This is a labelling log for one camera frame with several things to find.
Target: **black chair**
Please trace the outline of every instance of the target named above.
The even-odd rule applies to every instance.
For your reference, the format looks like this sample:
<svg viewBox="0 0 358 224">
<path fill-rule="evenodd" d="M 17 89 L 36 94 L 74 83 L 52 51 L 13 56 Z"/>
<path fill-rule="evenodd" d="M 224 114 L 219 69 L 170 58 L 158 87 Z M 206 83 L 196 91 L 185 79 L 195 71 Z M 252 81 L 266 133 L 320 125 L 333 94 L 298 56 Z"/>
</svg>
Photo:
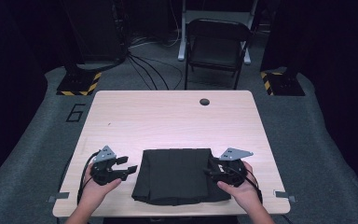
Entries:
<svg viewBox="0 0 358 224">
<path fill-rule="evenodd" d="M 189 66 L 193 72 L 194 67 L 232 72 L 231 78 L 235 78 L 233 89 L 236 90 L 251 35 L 249 28 L 239 22 L 191 21 L 186 27 L 185 90 Z"/>
</svg>

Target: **gray carpet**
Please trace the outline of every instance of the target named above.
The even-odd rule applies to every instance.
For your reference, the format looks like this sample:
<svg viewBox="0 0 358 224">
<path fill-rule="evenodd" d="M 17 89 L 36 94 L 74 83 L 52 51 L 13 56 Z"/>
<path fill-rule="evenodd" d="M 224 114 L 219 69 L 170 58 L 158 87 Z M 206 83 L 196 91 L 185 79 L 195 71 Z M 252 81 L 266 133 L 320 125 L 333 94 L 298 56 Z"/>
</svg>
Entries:
<svg viewBox="0 0 358 224">
<path fill-rule="evenodd" d="M 266 34 L 256 34 L 250 49 L 252 63 L 242 68 L 238 89 L 253 93 L 283 184 L 286 191 L 297 198 L 286 216 L 293 223 L 358 223 L 358 181 L 324 127 L 312 84 L 299 75 L 306 96 L 267 95 L 259 73 L 267 39 Z M 177 61 L 178 49 L 178 43 L 170 48 L 148 44 L 130 51 L 176 66 L 184 73 L 185 63 Z M 170 89 L 181 80 L 181 74 L 175 68 L 149 62 L 165 78 Z M 99 65 L 88 64 L 86 67 Z M 198 74 L 204 72 L 196 69 Z M 56 95 L 64 74 L 63 68 L 46 73 L 48 91 L 45 100 L 0 169 L 0 223 L 56 222 L 52 215 L 53 203 L 46 200 L 58 192 L 62 172 L 74 152 L 94 95 Z M 147 85 L 153 88 L 145 73 L 143 76 Z M 151 76 L 158 89 L 164 90 L 161 79 L 155 73 Z M 148 90 L 147 85 L 127 60 L 103 72 L 96 91 Z M 183 87 L 182 81 L 177 90 Z M 220 88 L 190 83 L 189 89 Z M 85 104 L 76 108 L 84 113 L 79 122 L 66 122 L 75 104 Z M 277 223 L 288 223 L 282 216 L 273 217 Z M 239 221 L 250 223 L 247 216 L 240 216 Z M 91 223 L 101 222 L 101 218 L 91 220 Z"/>
</svg>

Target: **folded black fabric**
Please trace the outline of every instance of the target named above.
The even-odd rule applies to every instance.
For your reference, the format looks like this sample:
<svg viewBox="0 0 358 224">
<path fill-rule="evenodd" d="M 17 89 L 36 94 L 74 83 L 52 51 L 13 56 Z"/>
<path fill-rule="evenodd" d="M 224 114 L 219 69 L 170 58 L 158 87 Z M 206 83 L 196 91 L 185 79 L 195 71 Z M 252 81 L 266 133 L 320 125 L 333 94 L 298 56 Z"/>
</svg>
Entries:
<svg viewBox="0 0 358 224">
<path fill-rule="evenodd" d="M 209 148 L 145 150 L 132 198 L 155 205 L 230 199 L 203 172 L 212 156 Z"/>
</svg>

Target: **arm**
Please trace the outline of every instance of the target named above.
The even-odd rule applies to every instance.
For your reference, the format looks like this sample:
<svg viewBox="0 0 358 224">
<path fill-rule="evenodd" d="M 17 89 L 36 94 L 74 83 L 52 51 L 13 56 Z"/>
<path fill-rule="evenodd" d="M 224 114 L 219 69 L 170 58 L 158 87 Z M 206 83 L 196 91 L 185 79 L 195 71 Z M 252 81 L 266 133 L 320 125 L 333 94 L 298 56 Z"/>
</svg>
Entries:
<svg viewBox="0 0 358 224">
<path fill-rule="evenodd" d="M 244 161 L 243 164 L 248 171 L 253 171 L 252 166 L 249 165 L 249 163 Z M 247 177 L 255 182 L 255 179 L 252 177 L 252 175 L 248 174 Z M 266 208 L 264 208 L 263 204 L 261 204 L 259 201 L 257 192 L 255 191 L 254 187 L 249 184 L 249 182 L 245 181 L 240 186 L 235 188 L 222 181 L 219 181 L 217 182 L 217 186 L 225 192 L 231 194 L 238 205 L 243 210 L 245 210 L 245 212 L 249 215 L 255 224 L 274 223 Z"/>
<path fill-rule="evenodd" d="M 65 224 L 86 224 L 95 209 L 100 206 L 106 194 L 112 189 L 115 189 L 121 183 L 121 179 L 116 179 L 104 186 L 98 185 L 91 178 L 91 166 L 92 164 L 90 164 L 87 168 L 85 178 L 83 180 L 85 187 L 83 189 L 80 202 L 72 215 L 66 220 Z"/>
</svg>

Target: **dark background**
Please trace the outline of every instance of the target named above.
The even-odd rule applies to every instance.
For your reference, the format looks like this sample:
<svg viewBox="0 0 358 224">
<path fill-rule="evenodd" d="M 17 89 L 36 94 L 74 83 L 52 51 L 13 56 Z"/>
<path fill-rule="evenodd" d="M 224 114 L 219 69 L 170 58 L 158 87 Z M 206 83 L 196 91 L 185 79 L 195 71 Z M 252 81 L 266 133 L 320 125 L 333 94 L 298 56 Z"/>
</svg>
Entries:
<svg viewBox="0 0 358 224">
<path fill-rule="evenodd" d="M 150 29 L 153 26 L 147 24 L 166 20 L 154 30 L 172 29 L 167 1 L 150 3 L 162 5 L 156 14 L 134 11 L 146 1 L 129 2 L 132 28 Z M 239 8 L 236 1 L 217 2 L 211 1 L 208 7 Z M 199 3 L 188 7 L 200 7 Z M 180 1 L 172 4 L 180 19 Z M 137 23 L 145 16 L 151 21 Z M 48 18 L 54 18 L 54 29 L 59 32 L 51 32 Z M 61 43 L 51 41 L 53 35 Z M 84 62 L 61 1 L 0 0 L 0 166 L 43 101 L 47 89 L 44 74 L 63 65 L 57 45 L 65 46 L 61 50 L 75 62 Z M 358 1 L 281 1 L 261 70 L 288 66 L 294 58 L 303 60 L 296 61 L 299 72 L 315 86 L 326 128 L 358 175 Z"/>
</svg>

